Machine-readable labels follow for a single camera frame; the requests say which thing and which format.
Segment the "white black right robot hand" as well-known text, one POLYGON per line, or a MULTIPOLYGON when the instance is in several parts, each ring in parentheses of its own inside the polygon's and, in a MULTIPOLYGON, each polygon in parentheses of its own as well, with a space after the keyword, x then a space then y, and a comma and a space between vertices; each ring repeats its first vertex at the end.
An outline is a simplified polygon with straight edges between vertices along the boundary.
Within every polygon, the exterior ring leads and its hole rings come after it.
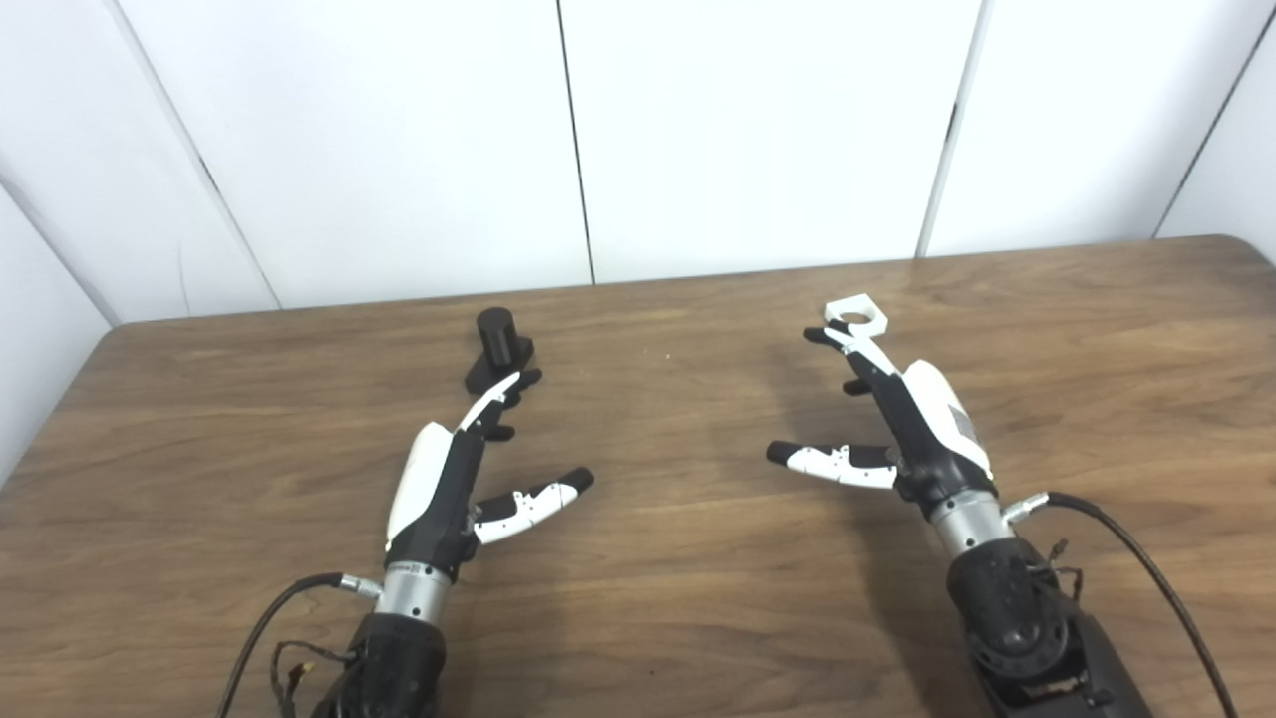
POLYGON ((789 471, 859 488, 896 491, 925 517, 967 494, 998 496, 991 464, 961 400, 933 363, 900 371, 865 324, 806 328, 812 344, 838 349, 852 371, 843 392, 872 397, 894 443, 803 445, 771 441, 766 458, 789 471))

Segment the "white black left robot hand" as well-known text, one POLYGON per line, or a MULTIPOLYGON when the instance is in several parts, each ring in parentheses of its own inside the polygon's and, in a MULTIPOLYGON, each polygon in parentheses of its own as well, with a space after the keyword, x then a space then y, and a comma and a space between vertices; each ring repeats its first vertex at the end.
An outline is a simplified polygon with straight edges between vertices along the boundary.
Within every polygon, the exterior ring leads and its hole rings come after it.
POLYGON ((578 467, 555 481, 473 501, 487 445, 507 443, 514 429, 501 414, 536 385, 542 371, 513 372, 487 388, 456 427, 433 422, 415 437, 387 523, 387 566, 419 564, 450 582, 478 546, 521 536, 592 487, 591 471, 578 467))

